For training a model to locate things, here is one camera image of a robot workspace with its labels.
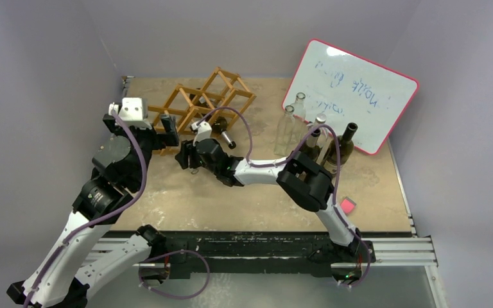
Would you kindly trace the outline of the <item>olive green wine bottle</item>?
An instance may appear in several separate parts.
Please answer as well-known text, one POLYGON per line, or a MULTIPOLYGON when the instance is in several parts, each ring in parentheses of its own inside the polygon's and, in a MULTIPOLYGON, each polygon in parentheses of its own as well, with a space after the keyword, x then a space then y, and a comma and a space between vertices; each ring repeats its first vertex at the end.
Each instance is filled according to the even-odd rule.
MULTIPOLYGON (((209 104, 207 103, 204 97, 200 97, 198 101, 194 103, 194 105, 198 107, 209 108, 209 104)), ((232 138, 229 136, 227 132, 228 122, 224 117, 219 116, 217 120, 215 120, 215 122, 211 125, 211 127, 214 133, 221 135, 221 137, 223 138, 223 140, 225 141, 225 143, 230 149, 236 148, 236 143, 232 140, 232 138)))

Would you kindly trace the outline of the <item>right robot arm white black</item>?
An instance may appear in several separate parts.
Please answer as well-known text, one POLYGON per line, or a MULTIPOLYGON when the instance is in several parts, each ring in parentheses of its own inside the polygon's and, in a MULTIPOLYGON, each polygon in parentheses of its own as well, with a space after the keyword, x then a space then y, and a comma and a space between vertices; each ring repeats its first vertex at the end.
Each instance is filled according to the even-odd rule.
POLYGON ((204 167, 229 187, 278 185, 296 205, 315 213, 328 231, 336 256, 343 261, 352 260, 360 248, 369 249, 358 228, 335 204, 336 187, 330 173, 302 152, 277 160, 248 161, 226 154, 218 141, 209 138, 182 142, 175 160, 182 169, 204 167))

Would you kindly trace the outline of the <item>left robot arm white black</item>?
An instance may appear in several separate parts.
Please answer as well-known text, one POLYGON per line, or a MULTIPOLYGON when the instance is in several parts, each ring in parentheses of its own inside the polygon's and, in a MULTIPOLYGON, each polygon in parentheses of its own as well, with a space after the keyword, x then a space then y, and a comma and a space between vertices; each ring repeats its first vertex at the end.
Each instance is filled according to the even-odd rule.
POLYGON ((106 284, 148 260, 159 262, 167 252, 166 238, 154 227, 138 228, 120 248, 85 264, 94 245, 117 222, 134 193, 146 185, 154 150, 178 144, 176 120, 164 114, 163 132, 151 124, 135 124, 124 116, 105 115, 110 139, 93 156, 91 179, 76 197, 67 223, 43 263, 26 280, 14 282, 7 295, 25 307, 85 307, 106 284))

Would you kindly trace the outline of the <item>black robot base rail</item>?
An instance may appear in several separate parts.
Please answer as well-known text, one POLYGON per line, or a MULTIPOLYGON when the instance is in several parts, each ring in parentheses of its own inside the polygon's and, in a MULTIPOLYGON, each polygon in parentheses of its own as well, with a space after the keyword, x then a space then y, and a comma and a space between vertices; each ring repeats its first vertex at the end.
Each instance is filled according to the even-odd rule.
POLYGON ((308 274, 355 282, 376 259, 372 242, 334 244, 326 232, 159 232, 136 234, 151 247, 152 263, 171 279, 193 273, 308 274))

